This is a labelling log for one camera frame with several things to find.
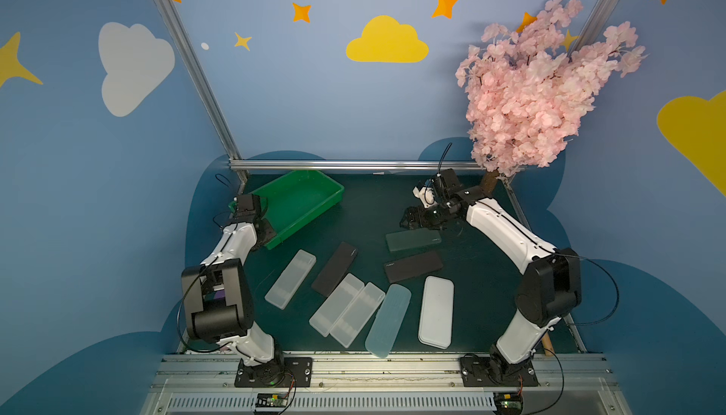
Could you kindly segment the green plastic storage tray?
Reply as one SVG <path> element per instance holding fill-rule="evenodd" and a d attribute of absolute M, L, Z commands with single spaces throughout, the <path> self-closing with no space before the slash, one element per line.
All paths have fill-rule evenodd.
<path fill-rule="evenodd" d="M 261 203 L 259 247 L 272 250 L 281 245 L 340 203 L 344 191 L 340 183 L 314 170 L 292 171 L 252 191 Z"/>

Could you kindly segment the dark green pencil case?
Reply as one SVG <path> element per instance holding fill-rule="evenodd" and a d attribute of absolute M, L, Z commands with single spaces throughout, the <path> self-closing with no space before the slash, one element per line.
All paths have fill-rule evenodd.
<path fill-rule="evenodd" d="M 388 233 L 386 242 L 390 252 L 405 252 L 440 245 L 442 237 L 439 231 L 415 229 Z"/>

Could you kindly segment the dark grey pencil case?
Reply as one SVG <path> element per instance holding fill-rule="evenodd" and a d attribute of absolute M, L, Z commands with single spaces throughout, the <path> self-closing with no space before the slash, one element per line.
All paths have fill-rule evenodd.
<path fill-rule="evenodd" d="M 384 271 L 391 284 L 416 278 L 444 268 L 438 252 L 424 252 L 384 265 Z"/>

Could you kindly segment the black pencil case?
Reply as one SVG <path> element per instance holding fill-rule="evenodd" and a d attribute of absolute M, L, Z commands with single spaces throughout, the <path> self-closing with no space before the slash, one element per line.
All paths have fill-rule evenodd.
<path fill-rule="evenodd" d="M 353 245 L 341 242 L 311 287 L 323 297 L 329 297 L 342 282 L 349 268 L 357 258 L 358 250 Z"/>

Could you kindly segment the white opaque pencil case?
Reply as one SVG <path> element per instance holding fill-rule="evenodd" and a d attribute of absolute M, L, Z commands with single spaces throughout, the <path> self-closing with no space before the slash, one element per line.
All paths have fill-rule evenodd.
<path fill-rule="evenodd" d="M 428 276 L 423 288 L 418 339 L 445 350 L 451 345 L 455 286 L 450 280 Z"/>

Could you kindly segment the light teal frosted pencil case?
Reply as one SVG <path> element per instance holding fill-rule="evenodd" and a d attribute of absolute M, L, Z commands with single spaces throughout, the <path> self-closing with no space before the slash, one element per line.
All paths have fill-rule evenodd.
<path fill-rule="evenodd" d="M 410 306 L 411 292 L 400 284 L 392 284 L 377 311 L 365 348 L 378 358 L 387 358 L 393 349 L 403 320 Z"/>

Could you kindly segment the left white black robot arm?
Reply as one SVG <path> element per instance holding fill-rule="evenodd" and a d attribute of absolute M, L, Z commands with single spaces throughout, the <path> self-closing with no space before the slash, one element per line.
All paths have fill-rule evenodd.
<path fill-rule="evenodd" d="M 185 332 L 180 338 L 213 344 L 216 352 L 236 352 L 249 368 L 282 365 L 279 345 L 255 320 L 253 292 L 244 269 L 250 253 L 276 235 L 266 219 L 267 208 L 259 195 L 237 196 L 217 246 L 198 267 L 181 274 L 177 326 Z"/>

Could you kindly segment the pink artificial blossom tree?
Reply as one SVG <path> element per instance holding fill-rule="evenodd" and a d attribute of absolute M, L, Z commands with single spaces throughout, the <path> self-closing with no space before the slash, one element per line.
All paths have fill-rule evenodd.
<path fill-rule="evenodd" d="M 634 73 L 646 57 L 628 22 L 607 27 L 600 42 L 571 49 L 569 27 L 582 9 L 579 0 L 549 0 L 516 30 L 492 23 L 459 65 L 471 157 L 486 172 L 486 196 L 498 180 L 550 166 L 612 74 Z"/>

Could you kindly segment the left small circuit board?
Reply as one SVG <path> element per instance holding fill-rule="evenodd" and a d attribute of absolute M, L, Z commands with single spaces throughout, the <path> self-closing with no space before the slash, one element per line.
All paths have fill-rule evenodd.
<path fill-rule="evenodd" d="M 284 411 L 289 405 L 287 396 L 282 393 L 258 393 L 254 398 L 254 413 Z"/>

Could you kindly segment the small circuit board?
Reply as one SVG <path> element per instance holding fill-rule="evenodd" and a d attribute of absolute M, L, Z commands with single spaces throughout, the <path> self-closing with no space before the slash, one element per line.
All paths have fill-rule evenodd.
<path fill-rule="evenodd" d="M 258 393 L 254 398 L 254 413 L 284 411 L 289 405 L 287 396 L 282 393 Z"/>
<path fill-rule="evenodd" d="M 523 397 L 518 393 L 495 393 L 493 402 L 498 415 L 521 415 L 523 412 Z"/>

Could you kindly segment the aluminium back frame bar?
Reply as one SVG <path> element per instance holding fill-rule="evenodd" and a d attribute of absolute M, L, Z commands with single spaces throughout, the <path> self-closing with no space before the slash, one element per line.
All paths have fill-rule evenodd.
<path fill-rule="evenodd" d="M 234 170 L 319 170 L 319 171 L 362 171 L 395 172 L 418 171 L 437 172 L 438 162 L 429 161 L 303 161 L 303 160 L 240 160 L 229 163 Z"/>

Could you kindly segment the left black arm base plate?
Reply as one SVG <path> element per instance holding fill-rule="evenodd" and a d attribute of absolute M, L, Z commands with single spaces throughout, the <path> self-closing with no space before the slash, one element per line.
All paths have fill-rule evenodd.
<path fill-rule="evenodd" d="M 309 388 L 313 359 L 311 357 L 290 357 L 274 359 L 266 364 L 247 366 L 240 360 L 234 386 L 236 388 Z"/>

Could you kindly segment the left aluminium frame post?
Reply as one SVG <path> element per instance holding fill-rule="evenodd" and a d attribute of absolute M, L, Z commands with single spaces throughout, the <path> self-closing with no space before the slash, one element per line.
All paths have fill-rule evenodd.
<path fill-rule="evenodd" d="M 183 22 L 173 0 L 153 0 L 164 20 L 164 24 L 176 45 L 181 60 L 191 77 L 202 105 L 217 132 L 229 160 L 229 167 L 239 178 L 241 188 L 247 184 L 250 174 L 245 169 L 233 169 L 233 163 L 241 162 L 242 157 L 231 133 L 227 120 L 217 102 L 211 85 L 204 74 L 200 60 L 197 57 L 193 44 L 183 26 Z"/>

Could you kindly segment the aluminium frame post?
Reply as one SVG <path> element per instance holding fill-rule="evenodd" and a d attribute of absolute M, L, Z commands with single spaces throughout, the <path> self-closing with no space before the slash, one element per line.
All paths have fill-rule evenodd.
<path fill-rule="evenodd" d="M 200 60 L 197 57 L 193 44 L 183 26 L 183 22 L 173 0 L 153 0 L 164 20 L 164 24 L 176 45 L 181 60 L 191 77 L 202 105 L 217 132 L 229 160 L 229 167 L 239 178 L 241 188 L 247 184 L 250 174 L 245 169 L 233 169 L 233 163 L 241 162 L 242 157 L 231 133 L 227 120 L 217 102 L 211 85 L 204 74 Z"/>
<path fill-rule="evenodd" d="M 591 14 L 585 23 L 580 38 L 570 48 L 569 54 L 580 51 L 584 46 L 595 42 L 605 27 L 608 19 L 616 8 L 619 0 L 597 0 Z"/>

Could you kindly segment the aluminium front rail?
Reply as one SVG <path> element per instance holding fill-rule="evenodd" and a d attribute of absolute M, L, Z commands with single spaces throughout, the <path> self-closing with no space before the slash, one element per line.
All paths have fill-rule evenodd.
<path fill-rule="evenodd" d="M 309 388 L 236 388 L 228 354 L 164 356 L 144 414 L 496 414 L 495 393 L 518 393 L 522 414 L 629 414 L 601 354 L 533 358 L 538 387 L 467 388 L 455 353 L 290 353 L 313 359 Z M 254 413 L 258 393 L 282 393 L 284 411 Z"/>

